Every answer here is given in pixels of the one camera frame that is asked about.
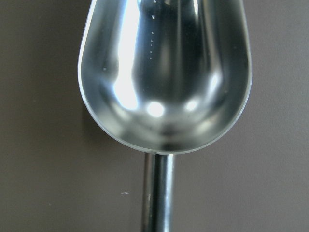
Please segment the metal ice scoop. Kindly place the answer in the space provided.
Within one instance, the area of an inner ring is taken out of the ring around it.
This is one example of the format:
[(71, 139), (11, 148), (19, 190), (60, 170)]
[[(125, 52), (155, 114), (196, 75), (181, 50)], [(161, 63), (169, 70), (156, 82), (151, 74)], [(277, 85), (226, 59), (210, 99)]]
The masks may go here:
[(174, 163), (236, 123), (252, 62), (241, 0), (93, 0), (78, 83), (94, 121), (145, 153), (141, 230), (171, 231)]

